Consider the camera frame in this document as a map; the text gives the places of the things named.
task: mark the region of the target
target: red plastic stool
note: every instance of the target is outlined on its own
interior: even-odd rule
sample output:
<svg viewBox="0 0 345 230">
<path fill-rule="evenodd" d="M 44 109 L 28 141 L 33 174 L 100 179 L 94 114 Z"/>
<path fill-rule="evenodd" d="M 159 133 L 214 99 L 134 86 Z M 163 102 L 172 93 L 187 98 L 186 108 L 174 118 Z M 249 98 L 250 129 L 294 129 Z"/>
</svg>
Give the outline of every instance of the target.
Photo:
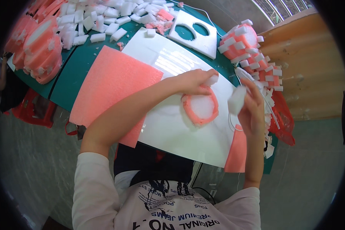
<svg viewBox="0 0 345 230">
<path fill-rule="evenodd" d="M 50 102 L 48 104 L 44 118 L 35 118 L 33 117 L 36 115 L 34 111 L 35 104 L 33 103 L 33 100 L 38 95 L 39 94 L 36 93 L 33 89 L 29 88 L 22 103 L 20 103 L 17 107 L 12 108 L 12 113 L 16 118 L 29 124 L 51 128 L 54 124 L 54 122 L 51 121 L 51 117 L 54 114 L 56 104 L 54 102 Z"/>
</svg>

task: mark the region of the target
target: hand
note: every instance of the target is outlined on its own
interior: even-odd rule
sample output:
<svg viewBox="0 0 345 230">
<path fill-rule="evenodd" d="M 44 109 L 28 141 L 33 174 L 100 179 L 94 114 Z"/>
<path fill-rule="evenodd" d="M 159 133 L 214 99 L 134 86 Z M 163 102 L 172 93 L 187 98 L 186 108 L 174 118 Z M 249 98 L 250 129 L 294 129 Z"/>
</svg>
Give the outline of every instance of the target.
<svg viewBox="0 0 345 230">
<path fill-rule="evenodd" d="M 202 69 L 191 70 L 178 76 L 172 77 L 171 80 L 174 80 L 177 91 L 184 94 L 190 95 L 210 95 L 211 93 L 202 87 L 211 76 L 219 75 L 219 73 L 211 69 L 209 71 L 204 71 Z"/>
<path fill-rule="evenodd" d="M 257 86 L 248 79 L 241 79 L 241 83 L 251 91 L 244 98 L 244 106 L 238 114 L 238 119 L 243 127 L 243 131 L 250 138 L 264 138 L 265 136 L 265 109 L 263 98 Z"/>
</svg>

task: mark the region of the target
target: right hand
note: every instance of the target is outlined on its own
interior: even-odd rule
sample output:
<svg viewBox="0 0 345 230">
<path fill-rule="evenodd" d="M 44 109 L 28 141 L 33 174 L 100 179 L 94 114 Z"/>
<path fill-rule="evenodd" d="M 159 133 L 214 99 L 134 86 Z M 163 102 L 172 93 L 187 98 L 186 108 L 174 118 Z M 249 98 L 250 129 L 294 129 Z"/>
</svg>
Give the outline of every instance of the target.
<svg viewBox="0 0 345 230">
<path fill-rule="evenodd" d="M 265 136 L 263 98 L 257 86 L 252 81 L 241 79 L 241 83 L 249 88 L 250 93 L 247 93 L 244 98 L 244 106 L 238 114 L 238 119 L 247 139 L 262 139 Z"/>
</svg>

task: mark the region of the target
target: person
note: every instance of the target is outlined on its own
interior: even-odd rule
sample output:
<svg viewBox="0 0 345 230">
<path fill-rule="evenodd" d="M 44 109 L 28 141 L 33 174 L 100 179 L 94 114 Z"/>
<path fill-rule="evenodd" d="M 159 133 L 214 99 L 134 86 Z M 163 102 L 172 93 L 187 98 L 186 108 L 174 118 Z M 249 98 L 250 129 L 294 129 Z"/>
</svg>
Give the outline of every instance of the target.
<svg viewBox="0 0 345 230">
<path fill-rule="evenodd" d="M 120 100 L 92 122 L 84 134 L 75 171 L 74 229 L 260 229 L 264 104 L 249 80 L 242 80 L 250 92 L 238 115 L 247 138 L 243 190 L 212 205 L 187 185 L 193 161 L 163 155 L 142 144 L 136 149 L 119 144 L 115 184 L 110 173 L 111 145 L 171 95 L 209 95 L 200 85 L 213 75 L 218 72 L 198 69 L 166 78 Z"/>
</svg>

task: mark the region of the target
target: left hand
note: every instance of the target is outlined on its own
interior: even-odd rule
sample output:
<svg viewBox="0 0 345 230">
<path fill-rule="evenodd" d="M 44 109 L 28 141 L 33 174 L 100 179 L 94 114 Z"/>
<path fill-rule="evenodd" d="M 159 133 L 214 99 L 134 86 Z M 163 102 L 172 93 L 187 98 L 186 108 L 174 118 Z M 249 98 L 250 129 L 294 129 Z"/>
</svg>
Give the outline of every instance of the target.
<svg viewBox="0 0 345 230">
<path fill-rule="evenodd" d="M 174 81 L 177 91 L 180 93 L 210 95 L 211 93 L 207 89 L 200 87 L 200 85 L 205 83 L 213 75 L 219 75 L 219 73 L 214 69 L 209 71 L 196 69 L 172 77 L 171 80 Z"/>
</svg>

